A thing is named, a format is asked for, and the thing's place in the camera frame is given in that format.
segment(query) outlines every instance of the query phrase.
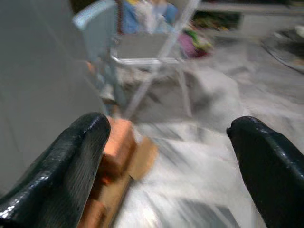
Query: cardboard piece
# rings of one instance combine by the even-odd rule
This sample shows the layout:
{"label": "cardboard piece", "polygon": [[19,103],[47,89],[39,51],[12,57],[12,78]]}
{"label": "cardboard piece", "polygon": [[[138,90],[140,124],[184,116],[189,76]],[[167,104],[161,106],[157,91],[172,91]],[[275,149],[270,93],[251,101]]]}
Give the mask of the cardboard piece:
{"label": "cardboard piece", "polygon": [[101,225],[102,228],[107,228],[111,225],[130,182],[139,180],[151,169],[156,155],[157,147],[151,139],[144,137],[134,152],[125,174],[114,183],[103,186],[98,199],[106,208],[105,219]]}
{"label": "cardboard piece", "polygon": [[110,138],[87,202],[89,209],[84,211],[78,228],[110,227],[130,182],[142,178],[157,155],[157,147],[150,138],[144,137],[139,145],[136,144],[130,121],[108,119]]}

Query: gray wall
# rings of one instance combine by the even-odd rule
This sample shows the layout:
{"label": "gray wall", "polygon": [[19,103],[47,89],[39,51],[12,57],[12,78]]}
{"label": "gray wall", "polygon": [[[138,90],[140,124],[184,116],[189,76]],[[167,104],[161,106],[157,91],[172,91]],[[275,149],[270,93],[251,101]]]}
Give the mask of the gray wall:
{"label": "gray wall", "polygon": [[303,16],[248,14],[244,15],[239,29],[245,37],[264,37],[281,29],[292,29],[303,21]]}
{"label": "gray wall", "polygon": [[2,0],[0,195],[77,117],[100,110],[68,0]]}

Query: chair backrest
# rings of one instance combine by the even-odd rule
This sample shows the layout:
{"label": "chair backrest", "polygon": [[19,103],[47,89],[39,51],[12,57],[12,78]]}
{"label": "chair backrest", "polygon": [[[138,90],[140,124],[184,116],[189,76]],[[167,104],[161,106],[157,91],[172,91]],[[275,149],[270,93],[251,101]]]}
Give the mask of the chair backrest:
{"label": "chair backrest", "polygon": [[112,38],[117,34],[118,7],[114,0],[97,1],[73,18],[81,31],[89,60],[96,61],[109,51]]}

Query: white tiled floor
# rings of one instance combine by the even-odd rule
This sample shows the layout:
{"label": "white tiled floor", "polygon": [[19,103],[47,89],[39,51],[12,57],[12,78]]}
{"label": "white tiled floor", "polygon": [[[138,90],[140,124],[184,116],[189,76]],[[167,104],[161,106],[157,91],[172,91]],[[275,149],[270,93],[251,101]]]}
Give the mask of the white tiled floor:
{"label": "white tiled floor", "polygon": [[[218,40],[212,59],[188,64],[196,67],[187,74],[193,118],[185,115],[174,77],[157,80],[133,118],[136,129],[159,146],[160,155],[147,177],[132,185],[116,224],[124,227],[133,219],[138,227],[162,227],[163,218],[147,199],[158,194],[164,197],[159,204],[192,200],[213,212],[213,205],[221,205],[239,226],[263,227],[225,131],[235,118],[252,115],[304,152],[304,75],[278,63],[258,44],[237,40]],[[145,76],[126,78],[121,72],[128,95]],[[172,213],[183,216],[181,204],[176,205]],[[196,213],[199,219],[207,212]],[[147,223],[142,226],[139,218]],[[195,218],[185,219],[192,224]]]}

